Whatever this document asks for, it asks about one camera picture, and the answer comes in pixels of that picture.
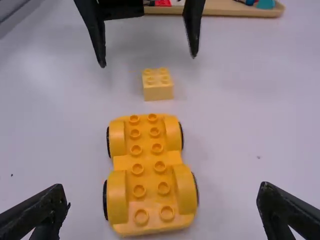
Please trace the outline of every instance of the teal toy piece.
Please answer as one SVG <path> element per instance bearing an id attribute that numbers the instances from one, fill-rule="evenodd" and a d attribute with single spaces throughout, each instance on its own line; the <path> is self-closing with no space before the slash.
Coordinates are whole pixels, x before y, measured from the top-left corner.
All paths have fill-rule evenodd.
<path id="1" fill-rule="evenodd" d="M 273 9 L 276 6 L 275 0 L 259 0 L 255 6 L 257 9 Z"/>

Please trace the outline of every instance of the toy car wheel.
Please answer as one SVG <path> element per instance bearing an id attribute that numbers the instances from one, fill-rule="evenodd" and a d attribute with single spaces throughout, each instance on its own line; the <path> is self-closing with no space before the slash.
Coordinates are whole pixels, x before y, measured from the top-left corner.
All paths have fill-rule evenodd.
<path id="1" fill-rule="evenodd" d="M 193 180 L 194 180 L 194 184 L 195 184 L 195 190 L 196 190 L 196 203 L 199 206 L 199 189 L 198 189 L 196 177 L 195 177 L 193 172 L 192 172 L 192 176 L 193 176 Z"/>
<path id="2" fill-rule="evenodd" d="M 103 212 L 104 212 L 104 217 L 108 221 L 108 211 L 107 211 L 107 180 L 105 180 L 103 184 L 103 196 L 102 196 L 102 201 L 103 201 Z"/>
<path id="3" fill-rule="evenodd" d="M 184 149 L 185 139 L 184 139 L 184 131 L 182 130 L 181 123 L 179 122 L 180 132 L 181 132 L 181 150 Z"/>
<path id="4" fill-rule="evenodd" d="M 106 147 L 108 148 L 109 158 L 111 158 L 111 154 L 110 154 L 110 141 L 109 141 L 109 127 L 107 127 L 107 129 L 106 129 Z"/>

